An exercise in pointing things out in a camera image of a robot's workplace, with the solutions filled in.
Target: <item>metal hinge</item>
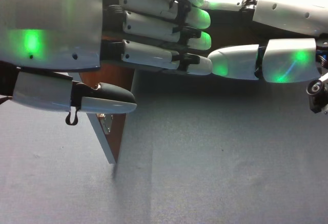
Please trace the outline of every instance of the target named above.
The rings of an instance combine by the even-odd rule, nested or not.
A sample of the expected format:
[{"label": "metal hinge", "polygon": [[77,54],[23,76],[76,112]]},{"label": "metal hinge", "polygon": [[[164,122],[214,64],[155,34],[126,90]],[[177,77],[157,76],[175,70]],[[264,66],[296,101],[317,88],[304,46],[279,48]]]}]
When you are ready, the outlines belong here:
[{"label": "metal hinge", "polygon": [[113,115],[111,114],[97,114],[102,129],[106,135],[111,132],[112,122],[113,122]]}]

